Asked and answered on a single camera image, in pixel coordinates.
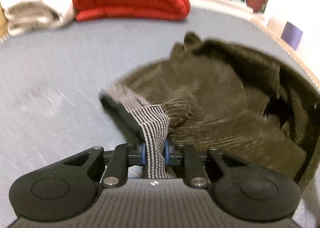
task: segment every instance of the purple box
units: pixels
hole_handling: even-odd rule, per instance
[[[290,45],[294,50],[297,49],[301,37],[302,37],[303,32],[294,26],[292,23],[287,22],[285,24],[285,27],[283,29],[281,38],[288,44]]]

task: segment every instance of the black and white striped fabric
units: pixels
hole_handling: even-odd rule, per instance
[[[143,176],[151,179],[174,178],[173,174],[166,171],[162,156],[169,117],[161,106],[151,105],[142,96],[123,85],[113,85],[105,94],[117,104],[113,104],[113,107],[146,143],[147,156]]]

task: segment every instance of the gray table surface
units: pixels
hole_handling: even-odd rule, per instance
[[[19,176],[92,146],[110,150],[131,141],[101,109],[99,90],[138,66],[168,57],[188,30],[264,50],[307,77],[253,24],[194,8],[180,23],[104,19],[9,39],[0,46],[0,227],[15,219],[8,191]],[[305,199],[317,205],[305,203],[303,209],[319,217],[312,210],[320,209],[316,186],[306,193],[313,201]]]

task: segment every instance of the silver screw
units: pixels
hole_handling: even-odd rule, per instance
[[[204,186],[207,183],[207,180],[203,177],[194,177],[190,182],[195,186]]]
[[[117,183],[119,183],[119,179],[114,177],[114,176],[109,176],[109,177],[106,177],[103,182],[106,184],[106,185],[116,185]]]

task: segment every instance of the white wall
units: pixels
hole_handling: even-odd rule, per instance
[[[320,0],[269,0],[265,15],[303,31],[297,52],[320,78]]]

